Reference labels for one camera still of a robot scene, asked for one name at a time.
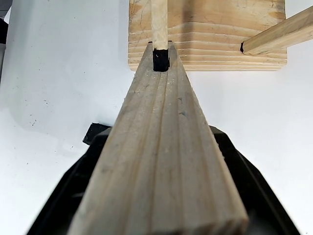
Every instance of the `light wood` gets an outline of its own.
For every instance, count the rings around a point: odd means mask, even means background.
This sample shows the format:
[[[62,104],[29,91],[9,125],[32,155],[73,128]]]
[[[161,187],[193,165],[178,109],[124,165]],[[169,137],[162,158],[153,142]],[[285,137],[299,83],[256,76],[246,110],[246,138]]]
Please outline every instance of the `light wood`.
[[[148,44],[69,235],[242,234],[243,203],[173,43]]]
[[[168,40],[176,43],[187,71],[278,70],[287,63],[286,49],[252,57],[240,47],[285,18],[285,0],[168,0]],[[149,41],[150,2],[130,0],[128,58],[132,70],[137,69]]]
[[[313,6],[250,38],[244,54],[257,55],[313,39]]]
[[[153,48],[156,50],[167,50],[167,0],[150,1]]]

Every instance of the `dark spot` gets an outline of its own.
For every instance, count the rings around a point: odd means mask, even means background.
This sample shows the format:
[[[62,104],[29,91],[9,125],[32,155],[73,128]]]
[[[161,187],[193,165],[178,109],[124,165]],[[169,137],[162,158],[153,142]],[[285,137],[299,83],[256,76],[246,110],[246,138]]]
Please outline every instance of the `dark spot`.
[[[241,51],[242,53],[244,52],[244,42],[241,43],[240,51]]]
[[[180,112],[179,114],[186,116],[186,112],[185,111]]]

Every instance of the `wooden post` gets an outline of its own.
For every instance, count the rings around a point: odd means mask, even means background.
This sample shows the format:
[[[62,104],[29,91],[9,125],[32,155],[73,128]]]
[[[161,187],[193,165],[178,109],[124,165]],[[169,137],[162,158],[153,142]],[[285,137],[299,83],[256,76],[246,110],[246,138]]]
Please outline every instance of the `wooden post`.
[[[242,234],[247,214],[177,50],[149,43],[68,235]]]
[[[165,72],[169,67],[167,36],[167,0],[151,0],[151,23],[154,71]]]
[[[313,39],[313,6],[243,43],[243,53],[257,55]]]

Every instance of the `white surface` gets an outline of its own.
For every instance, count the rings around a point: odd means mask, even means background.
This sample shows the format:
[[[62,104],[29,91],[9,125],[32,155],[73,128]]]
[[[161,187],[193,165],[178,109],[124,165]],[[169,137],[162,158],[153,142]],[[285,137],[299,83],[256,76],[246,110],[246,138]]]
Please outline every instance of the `white surface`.
[[[313,0],[287,0],[291,16]],[[15,0],[0,84],[0,234],[27,231],[86,150],[92,122],[113,124],[133,73],[128,0]],[[263,173],[303,234],[313,234],[313,41],[279,72],[194,72],[211,125]]]
[[[9,21],[10,21],[10,15],[11,15],[11,7],[10,7],[10,9],[8,10],[8,12],[6,13],[6,15],[5,15],[5,17],[4,17],[4,21],[5,22],[7,22],[7,23],[9,23]]]

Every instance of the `mortise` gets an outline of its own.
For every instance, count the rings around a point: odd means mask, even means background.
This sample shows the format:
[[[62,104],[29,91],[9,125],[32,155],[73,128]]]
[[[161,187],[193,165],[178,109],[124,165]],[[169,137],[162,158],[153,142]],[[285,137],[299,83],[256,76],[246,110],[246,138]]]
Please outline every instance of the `mortise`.
[[[241,51],[242,53],[244,52],[244,42],[241,43],[240,51]]]

